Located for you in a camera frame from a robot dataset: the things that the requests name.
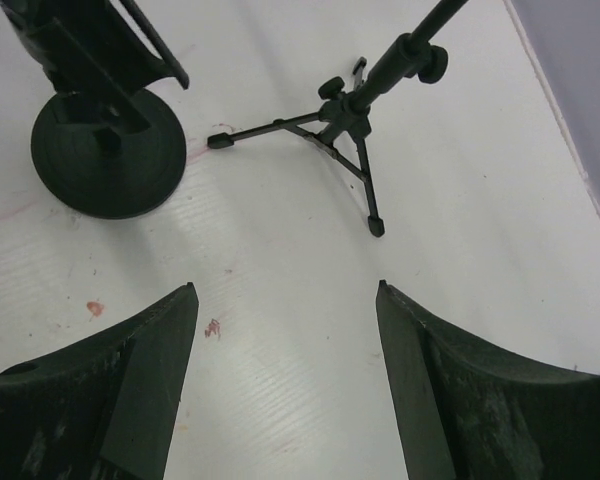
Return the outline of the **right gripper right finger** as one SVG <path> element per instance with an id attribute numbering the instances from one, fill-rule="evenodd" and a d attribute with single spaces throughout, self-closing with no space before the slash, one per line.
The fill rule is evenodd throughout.
<path id="1" fill-rule="evenodd" d="M 412 479 L 600 479 L 600 375 L 523 357 L 381 282 L 376 314 Z"/>

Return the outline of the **black round-base stand front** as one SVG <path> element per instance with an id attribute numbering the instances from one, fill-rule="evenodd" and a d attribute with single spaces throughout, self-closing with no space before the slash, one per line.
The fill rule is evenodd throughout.
<path id="1" fill-rule="evenodd" d="M 109 1 L 2 1 L 20 43 L 54 95 L 31 133 L 35 170 L 66 206 L 90 217 L 147 214 L 175 192 L 186 167 L 176 114 L 149 85 L 190 79 L 140 6 Z"/>

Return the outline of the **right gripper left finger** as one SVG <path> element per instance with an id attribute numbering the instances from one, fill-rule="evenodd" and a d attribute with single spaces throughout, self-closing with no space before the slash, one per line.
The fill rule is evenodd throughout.
<path id="1" fill-rule="evenodd" d="M 161 479 L 199 300 L 131 318 L 0 373 L 0 479 Z"/>

